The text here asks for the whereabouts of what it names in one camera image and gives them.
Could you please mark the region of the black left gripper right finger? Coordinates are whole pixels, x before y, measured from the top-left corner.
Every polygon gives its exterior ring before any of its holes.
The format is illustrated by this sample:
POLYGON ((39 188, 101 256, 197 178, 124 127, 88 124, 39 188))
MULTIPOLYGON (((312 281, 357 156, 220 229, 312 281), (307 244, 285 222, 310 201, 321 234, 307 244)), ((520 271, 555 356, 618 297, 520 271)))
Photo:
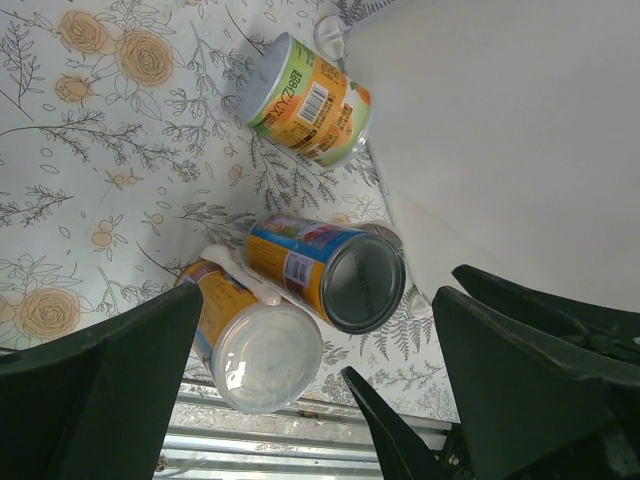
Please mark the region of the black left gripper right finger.
POLYGON ((639 368, 453 287, 433 313, 478 479, 636 479, 639 368))

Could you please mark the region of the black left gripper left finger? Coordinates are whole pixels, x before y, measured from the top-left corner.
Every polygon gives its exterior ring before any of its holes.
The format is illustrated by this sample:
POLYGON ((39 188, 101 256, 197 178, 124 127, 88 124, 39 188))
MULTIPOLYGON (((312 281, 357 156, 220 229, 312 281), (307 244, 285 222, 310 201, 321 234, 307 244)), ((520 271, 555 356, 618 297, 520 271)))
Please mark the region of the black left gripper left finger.
POLYGON ((2 356, 2 478, 152 478, 202 305, 185 283, 2 356))

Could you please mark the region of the white lid orange can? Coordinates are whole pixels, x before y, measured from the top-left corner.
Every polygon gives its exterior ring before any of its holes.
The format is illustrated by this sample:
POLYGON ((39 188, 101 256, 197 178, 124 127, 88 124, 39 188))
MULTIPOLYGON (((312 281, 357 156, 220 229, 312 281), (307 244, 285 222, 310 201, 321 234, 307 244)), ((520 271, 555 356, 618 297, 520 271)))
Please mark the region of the white lid orange can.
POLYGON ((249 274, 223 245, 210 245, 176 284, 195 284, 203 305, 193 348, 221 398, 244 414, 296 401, 319 370, 323 339, 302 308, 249 274))

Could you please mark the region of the white cube counter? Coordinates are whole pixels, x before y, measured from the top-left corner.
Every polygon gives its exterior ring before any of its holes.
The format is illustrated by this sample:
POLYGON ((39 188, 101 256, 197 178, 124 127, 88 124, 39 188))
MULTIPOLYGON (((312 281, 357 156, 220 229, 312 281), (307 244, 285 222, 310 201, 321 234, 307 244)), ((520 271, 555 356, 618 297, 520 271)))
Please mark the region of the white cube counter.
POLYGON ((371 93, 421 293, 468 264, 638 310, 637 2, 339 1, 315 33, 371 93))

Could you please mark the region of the aluminium front rail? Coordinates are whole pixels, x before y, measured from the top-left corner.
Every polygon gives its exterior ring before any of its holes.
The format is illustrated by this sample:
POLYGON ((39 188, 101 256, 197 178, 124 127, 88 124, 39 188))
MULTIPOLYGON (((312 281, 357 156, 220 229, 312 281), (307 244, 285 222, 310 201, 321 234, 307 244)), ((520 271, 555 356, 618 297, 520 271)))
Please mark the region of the aluminium front rail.
POLYGON ((242 414, 210 384, 182 382, 157 479, 379 479, 360 410, 301 398, 272 414, 242 414))

